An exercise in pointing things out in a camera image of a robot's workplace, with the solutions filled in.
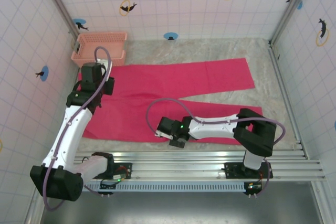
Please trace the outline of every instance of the orange ring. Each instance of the orange ring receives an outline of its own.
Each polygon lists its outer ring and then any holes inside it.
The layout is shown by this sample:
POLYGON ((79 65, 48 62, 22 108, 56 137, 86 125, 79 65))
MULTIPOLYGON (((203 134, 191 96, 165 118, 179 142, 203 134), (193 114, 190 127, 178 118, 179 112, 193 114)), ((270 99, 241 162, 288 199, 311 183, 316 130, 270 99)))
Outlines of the orange ring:
POLYGON ((322 31, 319 31, 318 33, 317 33, 317 36, 316 36, 316 45, 318 46, 318 47, 322 47, 325 43, 327 43, 327 41, 328 41, 328 39, 329 39, 329 30, 326 28, 325 29, 327 32, 328 32, 328 35, 327 35, 327 38, 325 39, 325 42, 323 42, 322 44, 319 44, 319 36, 320 36, 320 34, 322 33, 322 31))
POLYGON ((130 8, 131 8, 131 1, 129 1, 129 0, 124 0, 124 1, 121 3, 120 7, 119 7, 119 14, 120 14, 121 16, 123 16, 123 17, 127 16, 127 14, 130 12, 130 8), (127 13, 126 13, 125 15, 122 15, 122 14, 121 14, 121 10, 122 10, 121 7, 122 7, 123 3, 125 3, 125 2, 128 2, 128 10, 127 10, 127 13))

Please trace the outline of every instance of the metal rail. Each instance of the metal rail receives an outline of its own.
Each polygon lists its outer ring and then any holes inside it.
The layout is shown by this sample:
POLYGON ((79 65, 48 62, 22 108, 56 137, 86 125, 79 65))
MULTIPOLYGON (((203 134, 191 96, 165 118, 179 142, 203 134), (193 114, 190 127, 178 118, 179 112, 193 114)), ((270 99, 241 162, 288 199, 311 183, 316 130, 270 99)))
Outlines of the metal rail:
POLYGON ((290 18, 292 17, 293 13, 295 12, 297 6, 299 5, 301 0, 290 0, 289 5, 284 13, 284 15, 282 16, 277 29, 275 30, 275 32, 273 33, 272 39, 271 39, 271 45, 275 45, 276 42, 279 40, 283 30, 285 29, 285 27, 287 26, 290 18))
POLYGON ((326 188, 324 188, 321 181, 314 181, 314 182, 311 182, 311 184, 312 184, 312 190, 315 195, 317 206, 319 207, 319 210, 320 210, 322 222, 325 224, 336 223, 336 220, 334 220, 333 218, 332 210, 330 209, 330 205, 328 203, 326 188))
POLYGON ((73 23, 71 16, 69 15, 66 7, 64 6, 62 0, 52 0, 56 5, 57 9, 59 10, 61 17, 63 18, 64 22, 66 23, 67 27, 69 28, 69 32, 71 33, 73 39, 76 41, 77 37, 79 36, 79 31, 77 27, 73 23))
MULTIPOLYGON (((116 152, 114 161, 131 162, 132 179, 122 184, 148 182, 247 182, 251 179, 226 179, 224 163, 241 162, 244 152, 116 152)), ((81 163, 88 152, 80 152, 75 164, 81 163)), ((272 165, 273 181, 319 181, 325 176, 318 160, 306 160, 302 150, 274 151, 268 159, 272 165)))
POLYGON ((157 192, 157 193, 200 193, 200 192, 245 192, 243 182, 127 182, 119 183, 115 189, 100 189, 100 181, 91 181, 87 186, 100 192, 157 192))
POLYGON ((289 99, 289 95, 287 93, 285 82, 283 81, 283 78, 282 78, 282 74, 281 74, 281 71, 280 71, 280 68, 279 68, 279 65, 278 65, 278 61, 276 59, 276 56, 275 56, 272 48, 268 49, 268 53, 269 53, 269 56, 270 56, 272 64, 273 64, 274 72, 275 72, 275 75, 276 75, 277 80, 278 80, 281 95, 282 95, 283 101, 284 101, 285 106, 286 106, 287 114, 288 114, 292 129, 294 131, 295 138, 298 141, 298 143, 301 145, 301 149, 303 149, 303 152, 304 152, 305 156, 307 158, 309 158, 307 152, 304 149, 304 144, 302 142, 302 136, 301 136, 301 133, 299 131, 299 127, 298 127, 298 123, 296 121, 296 118, 294 116, 293 108, 292 108, 292 105, 291 105, 291 102, 290 102, 290 99, 289 99))

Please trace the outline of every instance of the white tile wall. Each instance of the white tile wall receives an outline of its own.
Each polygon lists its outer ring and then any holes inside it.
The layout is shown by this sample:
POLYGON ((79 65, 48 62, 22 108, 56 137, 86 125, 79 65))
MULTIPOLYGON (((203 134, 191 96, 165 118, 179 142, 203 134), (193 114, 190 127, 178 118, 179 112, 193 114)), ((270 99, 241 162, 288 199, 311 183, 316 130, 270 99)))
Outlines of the white tile wall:
POLYGON ((303 0, 276 48, 303 142, 311 158, 321 159, 336 212, 336 1, 303 0), (329 39, 318 47, 325 20, 329 39))
POLYGON ((25 219, 30 169, 56 137, 77 73, 70 40, 51 0, 0 0, 0 223, 25 219), (44 65, 46 82, 35 76, 44 65))
POLYGON ((288 6, 287 0, 130 0, 137 6, 122 17, 124 0, 62 1, 90 31, 124 30, 135 40, 163 39, 166 32, 180 38, 270 39, 288 6))

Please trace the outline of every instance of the pants leg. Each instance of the pants leg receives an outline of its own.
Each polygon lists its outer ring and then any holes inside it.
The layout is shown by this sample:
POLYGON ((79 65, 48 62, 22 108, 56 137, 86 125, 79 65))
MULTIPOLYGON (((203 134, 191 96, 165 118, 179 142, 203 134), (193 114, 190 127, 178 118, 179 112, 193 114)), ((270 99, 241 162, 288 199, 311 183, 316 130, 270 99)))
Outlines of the pants leg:
POLYGON ((182 98, 192 95, 254 88, 246 59, 170 65, 113 67, 113 96, 119 98, 182 98))

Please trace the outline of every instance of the metal frame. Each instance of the metal frame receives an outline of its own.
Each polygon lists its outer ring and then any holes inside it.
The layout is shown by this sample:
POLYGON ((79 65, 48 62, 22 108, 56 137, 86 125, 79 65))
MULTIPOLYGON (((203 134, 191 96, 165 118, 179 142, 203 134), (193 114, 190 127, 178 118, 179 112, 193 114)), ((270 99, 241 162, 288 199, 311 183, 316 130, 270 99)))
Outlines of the metal frame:
POLYGON ((293 131, 294 131, 294 137, 296 138, 298 143, 301 145, 306 158, 309 158, 307 152, 305 151, 304 144, 302 142, 302 137, 301 137, 301 134, 300 134, 300 131, 299 131, 298 123, 297 123, 297 121, 295 119, 295 116, 294 116, 293 108, 291 106, 289 95, 288 95, 288 92, 286 90, 285 82, 283 81, 282 74, 281 74, 281 71, 280 71, 280 68, 279 68, 279 65, 278 65, 278 60, 276 59, 276 56, 275 56, 272 48, 268 49, 268 53, 269 53, 269 56, 270 56, 272 64, 273 64, 275 75, 276 75, 277 80, 278 80, 278 84, 279 84, 279 87, 280 87, 280 91, 281 91, 283 101, 284 101, 285 106, 286 106, 286 110, 287 110, 287 114, 288 114, 288 117, 289 117, 289 120, 290 120, 290 124, 292 125, 293 131))
POLYGON ((61 17, 63 18, 64 22, 66 23, 67 27, 69 28, 69 32, 71 33, 73 39, 76 41, 77 37, 79 36, 79 31, 77 27, 73 23, 71 16, 69 15, 65 5, 63 4, 62 0, 52 0, 56 5, 57 9, 59 10, 61 17))
POLYGON ((283 30, 285 29, 285 27, 287 26, 290 18, 292 17, 294 11, 296 10, 297 6, 299 5, 301 0, 291 0, 289 2, 289 5, 284 13, 284 15, 282 16, 277 29, 275 30, 275 32, 273 33, 272 39, 270 41, 271 45, 275 45, 276 42, 279 40, 281 33, 283 32, 283 30))
MULTIPOLYGON (((251 179, 226 179, 224 163, 242 162, 243 151, 230 152, 115 152, 116 163, 130 162, 132 182, 248 182, 251 179)), ((77 153, 75 164, 90 156, 89 152, 77 153)), ((318 160, 306 160, 303 150, 274 151, 267 159, 272 166, 271 181, 320 181, 325 176, 318 160)))
MULTIPOLYGON (((74 25, 68 11, 61 0, 53 0, 64 21, 66 22, 74 40, 77 40, 79 32, 74 25)), ((318 160, 309 160, 302 146, 301 135, 298 130, 297 122, 293 115, 288 93, 286 91, 278 62, 272 50, 289 19, 293 15, 296 7, 301 0, 291 0, 279 25, 270 41, 271 49, 269 54, 281 89, 281 94, 286 105, 290 122, 295 133, 297 144, 293 150, 274 151, 271 162, 274 178, 270 181, 312 181, 313 191, 316 196, 317 204, 325 223, 332 220, 328 207, 328 202, 322 190, 322 181, 325 176, 318 160)), ((241 162, 244 157, 243 151, 230 152, 115 152, 113 153, 115 162, 132 162, 132 179, 123 181, 116 188, 117 191, 157 191, 178 190, 182 186, 183 190, 200 190, 200 186, 206 186, 203 190, 227 190, 234 183, 236 186, 246 181, 230 180, 225 178, 221 170, 225 162, 241 162)), ((91 156, 91 153, 81 152, 75 158, 75 163, 81 163, 84 156, 91 156)), ((97 181, 89 183, 91 188, 97 188, 97 181)), ((28 211, 25 223, 39 223, 43 213, 44 205, 37 190, 34 192, 33 199, 28 211)))

